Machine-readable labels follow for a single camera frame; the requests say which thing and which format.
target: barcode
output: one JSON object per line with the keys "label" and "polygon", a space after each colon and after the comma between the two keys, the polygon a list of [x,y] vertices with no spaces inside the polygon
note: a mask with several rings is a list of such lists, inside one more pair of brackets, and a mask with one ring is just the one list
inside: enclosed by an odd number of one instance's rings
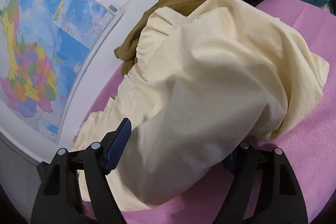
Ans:
{"label": "barcode", "polygon": [[113,12],[118,12],[118,9],[115,8],[112,4],[109,6],[110,10],[112,10]]}

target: map of china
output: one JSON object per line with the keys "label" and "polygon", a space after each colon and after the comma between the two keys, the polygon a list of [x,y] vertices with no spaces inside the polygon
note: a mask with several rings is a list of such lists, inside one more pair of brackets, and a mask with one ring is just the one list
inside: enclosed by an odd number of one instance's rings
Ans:
{"label": "map of china", "polygon": [[51,101],[58,96],[56,74],[41,46],[26,44],[24,37],[17,37],[20,24],[18,0],[11,0],[0,16],[7,37],[10,65],[8,77],[0,78],[0,83],[10,106],[25,118],[37,113],[36,106],[52,113]]}

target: pink sheet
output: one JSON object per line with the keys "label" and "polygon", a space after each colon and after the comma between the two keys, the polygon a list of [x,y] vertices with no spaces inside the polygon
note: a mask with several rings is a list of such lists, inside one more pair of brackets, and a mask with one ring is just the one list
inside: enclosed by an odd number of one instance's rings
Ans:
{"label": "pink sheet", "polygon": [[[284,150],[300,183],[309,221],[312,221],[336,188],[336,17],[299,0],[265,0],[257,8],[299,31],[310,50],[330,63],[324,98],[318,107],[278,140],[262,144],[265,150],[274,146]],[[118,70],[90,111],[105,107],[109,96],[117,94],[121,79]],[[217,165],[175,199],[152,210],[123,215],[129,224],[211,224],[231,182],[232,176]],[[253,214],[253,210],[250,204],[246,216]]]}

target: beige cloth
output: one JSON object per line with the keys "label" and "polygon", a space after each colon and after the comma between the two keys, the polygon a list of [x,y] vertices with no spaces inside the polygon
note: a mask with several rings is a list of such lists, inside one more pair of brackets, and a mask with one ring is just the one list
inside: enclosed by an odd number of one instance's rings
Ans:
{"label": "beige cloth", "polygon": [[[158,9],[137,58],[75,145],[131,120],[135,130],[107,176],[123,211],[181,194],[246,136],[269,140],[292,129],[322,99],[329,71],[296,30],[241,0],[207,0],[188,17]],[[83,175],[80,188],[89,200]]]}

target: cream fabric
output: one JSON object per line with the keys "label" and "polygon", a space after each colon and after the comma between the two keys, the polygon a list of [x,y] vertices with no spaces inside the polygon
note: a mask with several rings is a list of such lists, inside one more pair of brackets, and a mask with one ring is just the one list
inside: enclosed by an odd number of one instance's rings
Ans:
{"label": "cream fabric", "polygon": [[131,120],[131,138],[107,176],[123,211],[179,195],[246,136],[269,140],[292,129],[322,99],[329,71],[296,30],[241,0],[207,0],[188,17],[158,9],[137,58],[118,96],[90,114],[74,148]]}

